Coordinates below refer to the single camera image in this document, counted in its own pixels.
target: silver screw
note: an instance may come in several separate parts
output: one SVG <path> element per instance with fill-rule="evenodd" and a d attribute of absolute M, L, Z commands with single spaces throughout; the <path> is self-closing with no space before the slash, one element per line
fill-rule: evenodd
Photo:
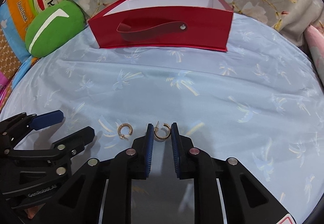
<path fill-rule="evenodd" d="M 200 150 L 198 149 L 198 148 L 190 148 L 190 150 L 189 150 L 189 152 L 190 152 L 190 154 L 192 154 L 192 155 L 198 155 L 199 154 L 199 152 L 200 152 Z"/>
<path fill-rule="evenodd" d="M 129 148 L 126 150 L 126 154 L 128 154 L 129 156 L 132 156 L 132 155 L 136 154 L 136 150 L 133 148 Z"/>
<path fill-rule="evenodd" d="M 65 145 L 59 145 L 59 146 L 57 146 L 57 149 L 59 149 L 59 150 L 63 150 L 65 148 Z"/>
<path fill-rule="evenodd" d="M 96 164 L 98 164 L 98 160 L 95 159 L 95 158 L 91 158 L 91 159 L 88 161 L 88 165 L 90 165 L 90 166 L 95 166 Z"/>
<path fill-rule="evenodd" d="M 61 176 L 64 175 L 66 172 L 66 169 L 64 167 L 59 167 L 58 169 L 56 169 L 56 173 Z"/>
<path fill-rule="evenodd" d="M 234 158 L 234 157 L 231 157 L 231 158 L 229 158 L 228 159 L 228 163 L 230 164 L 230 165 L 237 165 L 238 164 L 238 161 L 237 161 L 237 159 L 236 158 Z"/>

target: gold hoop earring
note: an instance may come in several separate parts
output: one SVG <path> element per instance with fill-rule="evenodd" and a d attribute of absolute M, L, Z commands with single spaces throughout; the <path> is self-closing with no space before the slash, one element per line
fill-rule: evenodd
<path fill-rule="evenodd" d="M 171 135 L 171 127 L 168 124 L 163 124 L 164 127 L 168 128 L 169 134 L 166 137 L 160 137 L 160 136 L 158 136 L 159 124 L 160 124 L 160 121 L 158 121 L 157 125 L 154 127 L 154 135 L 155 135 L 155 137 L 157 139 L 159 139 L 159 140 L 168 139 L 170 137 L 170 135 Z"/>
<path fill-rule="evenodd" d="M 129 134 L 130 136 L 131 136 L 132 133 L 133 133 L 133 127 L 132 127 L 130 124 L 128 124 L 128 123 L 121 124 L 121 125 L 118 127 L 117 132 L 118 132 L 119 138 L 120 138 L 120 139 L 126 139 L 126 140 L 128 141 L 128 138 L 126 138 L 126 136 L 123 135 L 123 134 L 121 133 L 121 130 L 122 130 L 124 127 L 128 127 L 128 128 L 129 128 L 129 133 L 128 133 L 128 134 Z"/>

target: box handle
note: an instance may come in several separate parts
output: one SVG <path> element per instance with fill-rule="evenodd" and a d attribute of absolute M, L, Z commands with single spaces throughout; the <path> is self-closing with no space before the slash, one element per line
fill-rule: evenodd
<path fill-rule="evenodd" d="M 141 41 L 163 34 L 184 32 L 188 29 L 188 25 L 183 21 L 172 21 L 143 30 L 131 31 L 131 29 L 131 26 L 121 22 L 117 28 L 117 32 L 126 41 Z"/>

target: open red box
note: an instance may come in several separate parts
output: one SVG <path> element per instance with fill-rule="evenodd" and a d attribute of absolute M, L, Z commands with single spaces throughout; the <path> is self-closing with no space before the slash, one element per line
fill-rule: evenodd
<path fill-rule="evenodd" d="M 118 0 L 89 20 L 101 48 L 165 46 L 227 51 L 224 0 Z"/>

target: green plush cushion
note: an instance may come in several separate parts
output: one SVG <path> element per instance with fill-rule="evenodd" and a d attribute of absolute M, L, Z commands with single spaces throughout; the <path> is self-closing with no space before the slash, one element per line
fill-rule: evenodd
<path fill-rule="evenodd" d="M 35 17 L 26 32 L 26 48 L 34 57 L 45 57 L 80 33 L 84 24 L 80 8 L 63 0 Z"/>

